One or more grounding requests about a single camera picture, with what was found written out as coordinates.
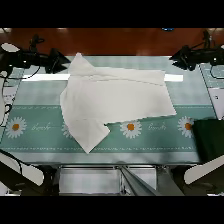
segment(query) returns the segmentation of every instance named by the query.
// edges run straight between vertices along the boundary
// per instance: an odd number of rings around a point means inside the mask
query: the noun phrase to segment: daisy print
[[[192,137],[192,125],[194,124],[194,120],[190,117],[182,117],[178,121],[178,130],[182,131],[182,135],[185,137],[191,138]]]
[[[8,122],[6,126],[6,135],[8,138],[17,138],[26,130],[26,121],[22,117],[15,117]]]
[[[62,132],[63,132],[63,135],[66,137],[66,138],[73,138],[72,135],[70,134],[69,130],[68,130],[68,126],[63,123],[62,125]]]
[[[129,122],[123,122],[120,125],[121,129],[120,131],[123,132],[123,135],[126,136],[126,138],[135,138],[136,136],[139,136],[141,134],[142,125],[140,121],[129,121]]]

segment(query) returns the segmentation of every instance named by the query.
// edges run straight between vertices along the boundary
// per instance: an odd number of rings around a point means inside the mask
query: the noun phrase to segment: yellow flower center
[[[191,126],[192,126],[192,125],[189,124],[189,123],[186,123],[186,124],[185,124],[185,128],[186,128],[187,130],[191,130]]]
[[[19,129],[19,124],[14,124],[12,126],[13,131],[17,131]]]
[[[128,124],[128,130],[133,131],[135,129],[135,126],[133,124]]]

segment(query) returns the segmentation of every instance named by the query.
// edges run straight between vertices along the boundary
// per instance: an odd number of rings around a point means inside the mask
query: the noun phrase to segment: black object
[[[192,129],[203,163],[224,155],[224,120],[198,120]]]
[[[210,63],[212,66],[224,65],[224,49],[222,45],[211,48],[211,40],[208,31],[204,31],[204,42],[190,48],[188,45],[182,47],[169,60],[175,61],[174,66],[193,71],[196,64]],[[194,50],[194,48],[204,44],[203,49]]]
[[[36,34],[31,39],[28,50],[19,48],[17,52],[7,52],[0,47],[0,72],[6,71],[8,78],[13,67],[28,69],[31,65],[43,66],[46,73],[54,74],[66,69],[63,64],[70,61],[57,49],[52,48],[49,55],[37,52],[36,45],[42,42],[44,39]]]

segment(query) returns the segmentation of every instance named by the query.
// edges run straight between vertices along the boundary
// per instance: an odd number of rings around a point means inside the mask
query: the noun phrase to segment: dark green object
[[[192,128],[203,163],[224,155],[224,120],[198,120]]]

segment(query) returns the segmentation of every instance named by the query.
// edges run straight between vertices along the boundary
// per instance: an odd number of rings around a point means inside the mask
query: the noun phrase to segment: white fabric
[[[94,67],[77,54],[69,73],[62,114],[87,153],[109,134],[104,124],[176,114],[164,71]]]

